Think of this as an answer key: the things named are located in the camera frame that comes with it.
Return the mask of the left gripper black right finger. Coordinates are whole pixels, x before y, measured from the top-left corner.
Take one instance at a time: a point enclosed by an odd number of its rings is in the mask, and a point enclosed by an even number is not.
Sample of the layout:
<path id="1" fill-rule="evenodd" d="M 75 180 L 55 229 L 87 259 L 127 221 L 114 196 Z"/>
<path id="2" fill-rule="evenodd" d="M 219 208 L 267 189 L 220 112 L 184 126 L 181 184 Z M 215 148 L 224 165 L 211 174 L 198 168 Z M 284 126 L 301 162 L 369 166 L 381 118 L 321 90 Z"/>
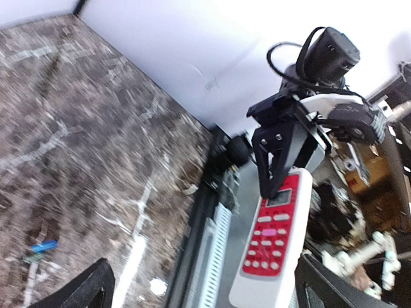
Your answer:
<path id="1" fill-rule="evenodd" d="M 393 307 L 361 292 L 310 254 L 299 258 L 295 289 L 299 307 Z"/>

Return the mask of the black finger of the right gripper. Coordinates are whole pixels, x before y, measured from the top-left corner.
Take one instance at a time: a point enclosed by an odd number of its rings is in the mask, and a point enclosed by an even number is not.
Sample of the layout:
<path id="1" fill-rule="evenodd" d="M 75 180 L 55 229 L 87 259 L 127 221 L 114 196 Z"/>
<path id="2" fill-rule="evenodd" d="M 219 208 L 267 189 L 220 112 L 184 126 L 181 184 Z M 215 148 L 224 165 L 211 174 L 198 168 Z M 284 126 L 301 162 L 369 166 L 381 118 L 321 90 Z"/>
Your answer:
<path id="1" fill-rule="evenodd" d="M 297 140 L 302 142 L 302 146 L 295 160 L 295 167 L 306 170 L 315 170 L 319 167 L 325 156 L 332 150 L 332 142 L 327 132 L 328 130 L 324 128 L 297 130 Z"/>
<path id="2" fill-rule="evenodd" d="M 306 129 L 296 122 L 255 129 L 252 146 L 261 197 L 275 197 L 291 168 L 306 166 L 308 154 L 304 146 L 307 138 Z"/>

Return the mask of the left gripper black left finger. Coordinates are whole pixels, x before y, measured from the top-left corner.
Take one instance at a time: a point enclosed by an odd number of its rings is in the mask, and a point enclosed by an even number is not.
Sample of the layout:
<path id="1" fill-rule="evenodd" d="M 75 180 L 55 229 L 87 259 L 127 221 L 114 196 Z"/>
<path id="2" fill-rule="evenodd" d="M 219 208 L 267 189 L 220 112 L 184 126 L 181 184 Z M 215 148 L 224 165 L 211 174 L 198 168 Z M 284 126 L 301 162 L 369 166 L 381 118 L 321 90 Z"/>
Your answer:
<path id="1" fill-rule="evenodd" d="M 113 270 L 100 258 L 53 294 L 29 306 L 38 308 L 112 307 L 115 287 Z"/>

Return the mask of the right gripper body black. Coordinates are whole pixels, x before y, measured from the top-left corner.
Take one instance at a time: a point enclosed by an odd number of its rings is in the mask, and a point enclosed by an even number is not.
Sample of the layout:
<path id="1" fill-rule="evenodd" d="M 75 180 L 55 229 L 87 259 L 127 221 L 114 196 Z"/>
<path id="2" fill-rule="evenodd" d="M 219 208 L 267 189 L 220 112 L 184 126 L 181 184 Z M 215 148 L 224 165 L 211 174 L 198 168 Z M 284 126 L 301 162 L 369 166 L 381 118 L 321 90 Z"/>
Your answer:
<path id="1" fill-rule="evenodd" d="M 280 123 L 309 123 L 320 117 L 320 112 L 309 110 L 298 92 L 278 92 L 252 105 L 246 117 L 253 118 L 262 128 L 272 128 Z"/>

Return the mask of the white red remote control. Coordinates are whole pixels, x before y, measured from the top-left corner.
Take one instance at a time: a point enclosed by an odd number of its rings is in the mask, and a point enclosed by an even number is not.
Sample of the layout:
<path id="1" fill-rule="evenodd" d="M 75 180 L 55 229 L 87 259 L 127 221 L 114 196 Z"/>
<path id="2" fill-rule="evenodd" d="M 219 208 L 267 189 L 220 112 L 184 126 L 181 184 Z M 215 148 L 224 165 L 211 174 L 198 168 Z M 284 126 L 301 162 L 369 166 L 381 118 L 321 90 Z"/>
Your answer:
<path id="1" fill-rule="evenodd" d="M 259 200 L 230 292 L 234 307 L 288 307 L 310 211 L 313 177 L 291 170 L 274 198 Z"/>

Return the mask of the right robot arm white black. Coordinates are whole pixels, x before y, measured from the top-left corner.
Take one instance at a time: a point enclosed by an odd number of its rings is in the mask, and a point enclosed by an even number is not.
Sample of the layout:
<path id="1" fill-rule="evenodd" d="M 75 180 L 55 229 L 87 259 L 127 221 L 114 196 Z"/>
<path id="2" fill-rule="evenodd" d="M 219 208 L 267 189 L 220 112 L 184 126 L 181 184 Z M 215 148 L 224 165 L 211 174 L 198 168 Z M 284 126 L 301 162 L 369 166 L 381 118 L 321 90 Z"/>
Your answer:
<path id="1" fill-rule="evenodd" d="M 273 198 L 293 167 L 313 171 L 331 152 L 332 143 L 319 123 L 325 113 L 302 104 L 318 94 L 345 93 L 345 74 L 360 60 L 360 52 L 332 27 L 315 28 L 300 45 L 296 63 L 281 71 L 272 53 L 286 42 L 273 45 L 266 55 L 269 67 L 282 78 L 279 92 L 251 106 L 247 117 L 258 124 L 252 147 L 258 167 L 262 198 Z"/>

